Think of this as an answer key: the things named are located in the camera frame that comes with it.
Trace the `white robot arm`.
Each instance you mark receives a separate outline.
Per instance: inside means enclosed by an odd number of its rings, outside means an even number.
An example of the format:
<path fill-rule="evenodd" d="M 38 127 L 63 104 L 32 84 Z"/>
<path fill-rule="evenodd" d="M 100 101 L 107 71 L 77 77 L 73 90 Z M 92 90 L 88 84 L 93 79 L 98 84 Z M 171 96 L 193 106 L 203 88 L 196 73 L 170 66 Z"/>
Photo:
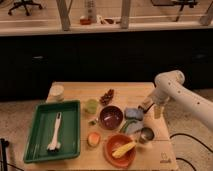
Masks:
<path fill-rule="evenodd" d="M 213 102 L 186 89 L 185 76 L 180 70 L 158 74 L 155 89 L 150 94 L 156 105 L 164 104 L 169 97 L 188 109 L 200 122 L 213 132 Z"/>

